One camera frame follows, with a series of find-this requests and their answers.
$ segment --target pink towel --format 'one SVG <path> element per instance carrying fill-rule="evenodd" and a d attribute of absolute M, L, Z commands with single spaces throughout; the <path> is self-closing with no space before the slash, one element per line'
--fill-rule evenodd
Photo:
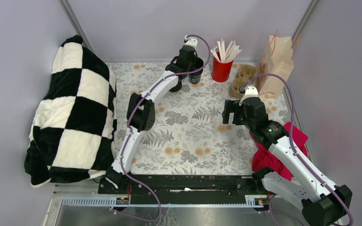
<path fill-rule="evenodd" d="M 288 122 L 284 125 L 284 128 L 289 132 L 291 123 Z M 299 149 L 305 154 L 308 155 L 308 152 L 304 146 L 306 141 L 309 139 L 309 137 L 304 134 L 302 131 L 300 131 L 298 128 L 294 126 L 293 128 L 293 140 L 296 143 L 296 145 L 299 147 Z M 257 146 L 259 147 L 259 150 L 255 153 L 253 156 L 253 162 L 252 162 L 252 170 L 258 171 L 263 167 L 270 167 L 275 172 L 280 174 L 283 178 L 287 180 L 291 180 L 293 175 L 292 173 L 282 164 L 280 160 L 277 159 L 273 154 L 271 154 L 268 150 L 266 150 L 263 145 L 257 143 Z"/>

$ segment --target gray wall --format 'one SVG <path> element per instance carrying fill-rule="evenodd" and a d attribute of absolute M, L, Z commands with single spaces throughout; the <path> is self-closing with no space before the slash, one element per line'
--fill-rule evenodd
<path fill-rule="evenodd" d="M 315 163 L 352 189 L 362 225 L 362 1 L 321 1 L 294 63 L 289 82 Z"/>
<path fill-rule="evenodd" d="M 31 188 L 23 163 L 53 58 L 74 34 L 57 0 L 0 1 L 0 226 L 40 225 L 48 208 L 53 186 Z"/>
<path fill-rule="evenodd" d="M 186 34 L 211 46 L 237 40 L 238 59 L 258 59 L 268 35 L 291 36 L 310 0 L 68 0 L 104 61 L 172 59 Z M 198 53 L 207 57 L 204 43 Z"/>

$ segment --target table surface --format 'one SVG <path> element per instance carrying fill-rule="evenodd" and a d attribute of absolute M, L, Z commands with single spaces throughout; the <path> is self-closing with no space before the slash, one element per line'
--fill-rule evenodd
<path fill-rule="evenodd" d="M 117 132 L 119 150 L 126 131 L 130 94 L 149 88 L 168 63 L 107 63 L 116 75 Z M 133 174 L 250 175 L 257 146 L 244 126 L 222 124 L 221 112 L 230 95 L 230 85 L 241 64 L 234 63 L 230 78 L 223 83 L 211 76 L 211 64 L 201 82 L 186 78 L 182 89 L 168 92 L 155 105 L 156 122 L 142 139 L 132 160 Z M 277 101 L 264 101 L 271 120 L 290 120 L 284 95 Z"/>

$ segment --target blanket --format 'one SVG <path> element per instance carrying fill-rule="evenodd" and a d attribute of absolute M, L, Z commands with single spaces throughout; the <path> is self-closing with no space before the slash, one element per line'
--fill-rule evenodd
<path fill-rule="evenodd" d="M 36 110 L 24 163 L 33 187 L 99 177 L 117 155 L 115 76 L 81 44 L 76 35 L 59 47 Z"/>

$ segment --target paper bag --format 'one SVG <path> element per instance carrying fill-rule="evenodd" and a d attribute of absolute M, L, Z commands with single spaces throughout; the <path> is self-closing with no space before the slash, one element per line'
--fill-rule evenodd
<path fill-rule="evenodd" d="M 258 65 L 259 74 L 272 73 L 287 80 L 294 68 L 292 47 L 291 37 L 277 37 L 277 33 L 270 35 Z M 277 100 L 283 88 L 284 83 L 272 76 L 260 77 L 257 82 L 261 100 Z"/>
<path fill-rule="evenodd" d="M 241 65 L 238 69 L 237 77 L 231 84 L 231 95 L 238 99 L 241 99 L 244 94 L 239 91 L 239 88 L 243 87 L 249 79 L 258 75 L 257 68 L 251 65 Z"/>

